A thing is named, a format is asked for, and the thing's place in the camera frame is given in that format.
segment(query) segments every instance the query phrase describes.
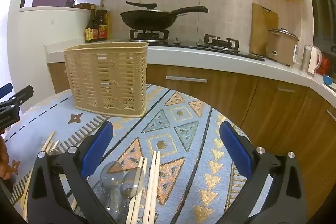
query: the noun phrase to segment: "black wok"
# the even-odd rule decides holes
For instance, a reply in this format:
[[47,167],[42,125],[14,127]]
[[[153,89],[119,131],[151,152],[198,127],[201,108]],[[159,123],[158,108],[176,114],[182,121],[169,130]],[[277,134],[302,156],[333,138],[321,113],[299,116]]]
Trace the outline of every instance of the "black wok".
[[172,12],[165,12],[154,10],[158,6],[156,3],[141,4],[128,1],[126,3],[147,8],[147,10],[127,11],[120,14],[128,27],[143,31],[163,31],[173,25],[178,15],[190,12],[208,12],[208,8],[204,6],[185,7]]

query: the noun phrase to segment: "stove knob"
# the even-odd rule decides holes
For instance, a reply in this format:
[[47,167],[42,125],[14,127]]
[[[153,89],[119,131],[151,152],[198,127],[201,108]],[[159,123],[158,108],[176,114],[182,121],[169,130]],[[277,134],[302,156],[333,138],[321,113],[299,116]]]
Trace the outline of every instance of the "stove knob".
[[178,39],[178,38],[176,38],[176,39],[174,40],[174,44],[175,44],[175,45],[180,45],[180,44],[181,44],[181,42],[179,42],[179,39]]

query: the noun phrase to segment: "blue tablecloth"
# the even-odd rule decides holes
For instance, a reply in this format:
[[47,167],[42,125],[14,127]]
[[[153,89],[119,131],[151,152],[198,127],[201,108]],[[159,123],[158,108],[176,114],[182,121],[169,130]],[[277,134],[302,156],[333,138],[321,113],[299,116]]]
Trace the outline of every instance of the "blue tablecloth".
[[[32,107],[5,138],[10,162],[20,160],[11,202],[21,212],[19,200],[26,180],[47,137],[56,131],[53,141],[64,152],[79,145],[85,136],[94,134],[105,121],[113,124],[114,136],[108,157],[89,178],[93,186],[102,168],[118,161],[125,170],[137,166],[140,157],[160,150],[160,176],[157,189],[156,219],[170,224],[215,223],[238,195],[246,178],[241,176],[219,137],[219,126],[227,118],[211,106],[189,95],[160,86],[148,85],[147,112],[142,118],[120,118],[85,112],[74,107],[70,90],[45,99]],[[235,130],[245,135],[237,126]],[[146,173],[147,189],[149,172]],[[61,175],[66,193],[70,191]],[[259,212],[272,179],[266,181],[252,215]],[[140,206],[142,215],[146,191]]]

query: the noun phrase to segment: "wooden cutting board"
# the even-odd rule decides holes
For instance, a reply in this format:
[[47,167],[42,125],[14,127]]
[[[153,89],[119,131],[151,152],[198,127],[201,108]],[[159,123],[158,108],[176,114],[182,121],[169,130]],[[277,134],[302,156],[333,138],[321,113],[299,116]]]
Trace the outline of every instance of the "wooden cutting board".
[[261,5],[252,3],[250,52],[266,55],[267,30],[271,28],[279,28],[279,15]]

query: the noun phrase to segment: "black glass cooktop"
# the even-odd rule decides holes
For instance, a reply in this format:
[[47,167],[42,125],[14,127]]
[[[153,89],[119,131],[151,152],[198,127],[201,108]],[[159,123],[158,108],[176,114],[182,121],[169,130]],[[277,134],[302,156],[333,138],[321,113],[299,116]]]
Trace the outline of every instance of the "black glass cooktop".
[[174,41],[174,40],[168,40],[168,41],[159,41],[159,42],[150,42],[147,41],[149,46],[164,46],[164,47],[179,47],[179,48],[192,48],[192,49],[198,49],[198,50],[204,50],[204,51],[210,51],[210,52],[220,52],[224,54],[231,54],[236,56],[242,56],[246,58],[251,58],[259,61],[265,61],[264,58],[261,58],[255,54],[249,53],[249,52],[242,52],[237,51],[233,49],[228,48],[221,48],[221,47],[214,47],[211,46],[211,44],[200,44],[197,42],[191,42],[191,41]]

